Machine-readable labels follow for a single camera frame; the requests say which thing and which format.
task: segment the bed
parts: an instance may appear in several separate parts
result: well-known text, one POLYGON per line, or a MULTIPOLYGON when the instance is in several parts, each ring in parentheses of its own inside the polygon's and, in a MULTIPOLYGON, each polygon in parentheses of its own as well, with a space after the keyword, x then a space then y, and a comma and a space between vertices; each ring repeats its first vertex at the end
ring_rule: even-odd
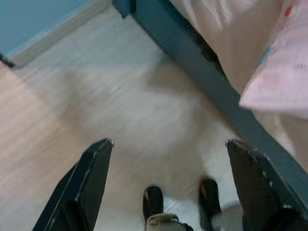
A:
POLYGON ((308 190, 302 184, 308 180, 308 122, 239 106, 240 94, 266 48, 283 0, 237 2, 230 6, 228 0, 114 0, 114 6, 123 17, 134 12, 136 20, 190 74, 238 134, 271 159, 308 205, 308 190), (256 20, 260 11, 262 17, 256 20))

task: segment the pant leg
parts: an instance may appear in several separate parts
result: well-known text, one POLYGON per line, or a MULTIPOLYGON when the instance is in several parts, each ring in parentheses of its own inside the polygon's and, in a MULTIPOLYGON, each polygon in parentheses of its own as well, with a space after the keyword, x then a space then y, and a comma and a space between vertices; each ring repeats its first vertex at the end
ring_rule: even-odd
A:
POLYGON ((147 220, 146 231, 193 231, 187 224, 179 222, 175 214, 157 214, 147 220))

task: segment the baseboard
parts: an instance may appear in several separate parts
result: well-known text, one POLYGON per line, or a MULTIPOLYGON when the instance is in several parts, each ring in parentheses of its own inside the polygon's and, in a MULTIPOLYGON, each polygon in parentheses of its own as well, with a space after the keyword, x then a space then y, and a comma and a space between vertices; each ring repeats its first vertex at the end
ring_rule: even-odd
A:
POLYGON ((109 5, 111 5, 111 0, 93 0, 93 2, 88 5, 76 10, 60 25, 56 26, 56 28, 37 36, 31 40, 29 44, 9 54, 9 60, 12 61, 17 68, 25 66, 60 39, 83 25, 93 16, 102 12, 109 5))

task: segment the laminate floor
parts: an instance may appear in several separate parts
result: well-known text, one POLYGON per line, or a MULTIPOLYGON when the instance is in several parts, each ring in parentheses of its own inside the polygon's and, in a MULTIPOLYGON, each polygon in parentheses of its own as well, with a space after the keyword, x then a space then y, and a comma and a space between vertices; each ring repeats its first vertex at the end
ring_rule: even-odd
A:
POLYGON ((190 77, 110 7, 26 67, 0 69, 0 230, 29 231, 93 142, 115 141, 96 231, 143 230, 142 194, 198 231, 202 175, 237 200, 225 141, 236 134, 190 77))

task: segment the shoe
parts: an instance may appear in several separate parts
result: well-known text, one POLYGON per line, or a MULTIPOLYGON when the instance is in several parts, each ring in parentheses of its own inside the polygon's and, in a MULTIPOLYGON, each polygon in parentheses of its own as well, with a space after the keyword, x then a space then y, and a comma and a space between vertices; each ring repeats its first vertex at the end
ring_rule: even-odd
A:
POLYGON ((150 216, 164 212, 164 198, 158 186, 148 187, 143 194, 143 215, 145 222, 150 216))
POLYGON ((203 178, 200 181, 199 206, 201 210, 201 226, 205 230, 211 230, 211 219, 221 212, 218 185, 216 181, 211 178, 203 178))

